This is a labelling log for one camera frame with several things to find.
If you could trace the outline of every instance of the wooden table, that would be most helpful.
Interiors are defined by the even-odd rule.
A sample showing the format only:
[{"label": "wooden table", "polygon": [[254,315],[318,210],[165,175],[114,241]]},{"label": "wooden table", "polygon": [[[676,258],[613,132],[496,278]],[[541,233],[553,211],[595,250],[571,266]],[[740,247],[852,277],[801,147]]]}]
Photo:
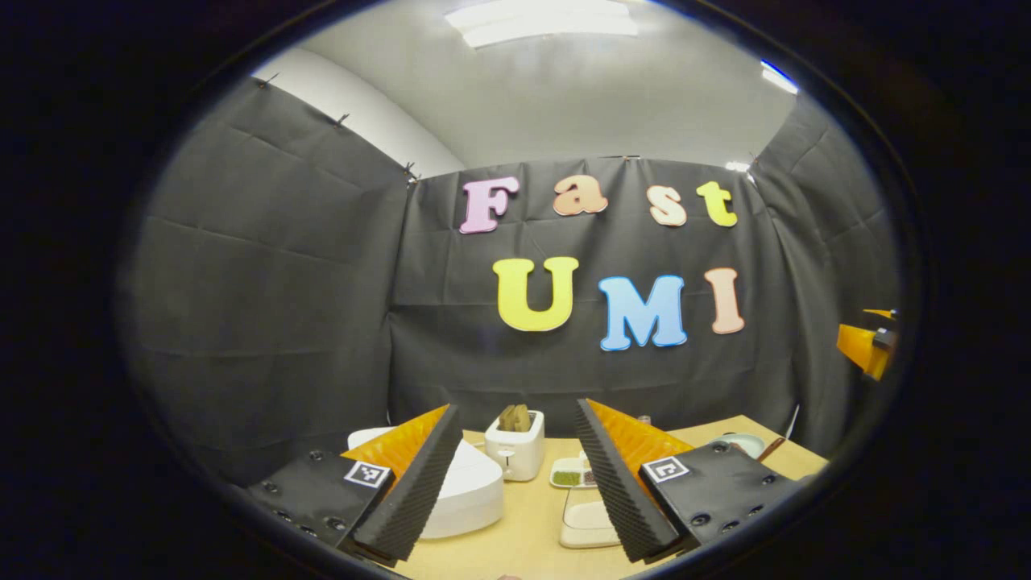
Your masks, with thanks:
[{"label": "wooden table", "polygon": [[[743,415],[669,434],[701,447],[728,432],[757,436],[766,445],[779,437]],[[473,445],[483,443],[484,434],[465,432],[465,440]],[[569,549],[559,544],[568,490],[553,487],[548,474],[556,459],[576,457],[580,449],[576,439],[546,439],[537,477],[504,483],[504,515],[500,520],[462,536],[420,540],[408,561],[399,561],[394,571],[415,580],[497,580],[505,574],[522,580],[606,580],[666,561],[630,564],[622,546]],[[790,441],[764,462],[796,480],[817,473],[826,464],[823,457]]]}]

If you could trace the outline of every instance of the black fabric backdrop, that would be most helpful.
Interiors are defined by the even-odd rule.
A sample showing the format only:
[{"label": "black fabric backdrop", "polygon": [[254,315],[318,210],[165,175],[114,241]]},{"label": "black fabric backdrop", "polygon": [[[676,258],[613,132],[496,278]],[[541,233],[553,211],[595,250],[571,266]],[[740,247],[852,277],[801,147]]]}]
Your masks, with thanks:
[{"label": "black fabric backdrop", "polygon": [[[560,216],[555,183],[596,177],[608,207]],[[828,454],[857,401],[839,322],[897,306],[889,215],[841,129],[799,98],[744,174],[652,159],[534,161],[408,186],[402,167],[271,86],[242,83],[187,137],[159,181],[126,268],[127,346],[162,417],[228,479],[248,484],[309,446],[444,403],[484,430],[505,405],[573,437],[590,397],[675,429],[744,414]],[[470,180],[516,176],[499,227],[461,234]],[[695,189],[731,191],[712,223]],[[683,227],[657,224],[648,185],[675,187]],[[531,308],[551,305],[543,260],[572,255],[574,306],[550,333],[501,321],[495,261],[528,258]],[[703,273],[737,270],[745,328],[714,335]],[[685,345],[605,352],[598,281],[646,297],[684,277]]]}]

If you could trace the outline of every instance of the white container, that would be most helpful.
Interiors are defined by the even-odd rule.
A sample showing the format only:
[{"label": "white container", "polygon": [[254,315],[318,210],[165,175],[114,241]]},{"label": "white container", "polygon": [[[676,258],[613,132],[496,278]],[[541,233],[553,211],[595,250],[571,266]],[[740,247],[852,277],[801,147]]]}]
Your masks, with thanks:
[{"label": "white container", "polygon": [[[354,449],[393,429],[355,432],[347,437],[347,447]],[[498,521],[504,513],[502,484],[501,468],[497,464],[465,441],[459,442],[437,503],[419,537],[447,538]]]},{"label": "white container", "polygon": [[498,431],[498,417],[484,434],[484,451],[501,467],[506,480],[530,481],[544,462],[544,414],[528,414],[530,431],[526,433]]}]

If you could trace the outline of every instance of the fluorescent light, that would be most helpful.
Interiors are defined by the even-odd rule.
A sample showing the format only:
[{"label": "fluorescent light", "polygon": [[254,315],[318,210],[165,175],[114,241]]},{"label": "fluorescent light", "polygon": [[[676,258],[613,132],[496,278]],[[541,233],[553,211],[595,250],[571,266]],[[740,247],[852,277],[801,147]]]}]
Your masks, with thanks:
[{"label": "fluorescent light", "polygon": [[769,80],[770,82],[780,87],[785,91],[788,91],[792,95],[798,94],[798,87],[788,78],[788,75],[780,72],[775,66],[771,65],[766,61],[762,61],[763,64],[763,78]]},{"label": "fluorescent light", "polygon": [[495,0],[444,18],[473,48],[543,34],[637,35],[629,9],[610,0]]}]

